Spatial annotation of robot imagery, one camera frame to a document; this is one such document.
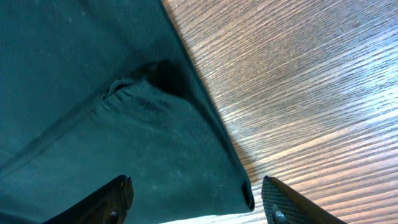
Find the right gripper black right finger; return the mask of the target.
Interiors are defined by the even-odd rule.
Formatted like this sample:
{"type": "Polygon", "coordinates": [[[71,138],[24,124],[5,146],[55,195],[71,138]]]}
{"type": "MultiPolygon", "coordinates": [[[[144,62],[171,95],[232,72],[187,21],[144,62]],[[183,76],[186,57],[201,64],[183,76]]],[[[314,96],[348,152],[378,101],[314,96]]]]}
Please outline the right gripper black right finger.
{"type": "Polygon", "coordinates": [[[264,177],[261,197],[268,223],[346,224],[275,177],[264,177]]]}

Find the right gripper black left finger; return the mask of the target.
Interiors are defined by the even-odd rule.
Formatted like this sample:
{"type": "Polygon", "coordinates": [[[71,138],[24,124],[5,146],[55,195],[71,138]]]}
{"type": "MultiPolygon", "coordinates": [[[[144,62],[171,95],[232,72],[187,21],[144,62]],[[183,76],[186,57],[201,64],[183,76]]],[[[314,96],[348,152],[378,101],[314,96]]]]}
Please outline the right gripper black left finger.
{"type": "Polygon", "coordinates": [[[119,175],[44,224],[123,224],[133,198],[131,178],[119,175]]]}

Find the black t-shirt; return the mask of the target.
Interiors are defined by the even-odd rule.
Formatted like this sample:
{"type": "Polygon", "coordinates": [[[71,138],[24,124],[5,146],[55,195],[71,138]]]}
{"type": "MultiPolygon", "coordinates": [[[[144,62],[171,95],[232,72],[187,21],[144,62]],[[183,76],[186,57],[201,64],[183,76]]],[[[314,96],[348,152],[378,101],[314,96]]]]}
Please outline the black t-shirt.
{"type": "Polygon", "coordinates": [[[1,1],[1,222],[115,177],[128,223],[247,213],[249,177],[160,1],[1,1]]]}

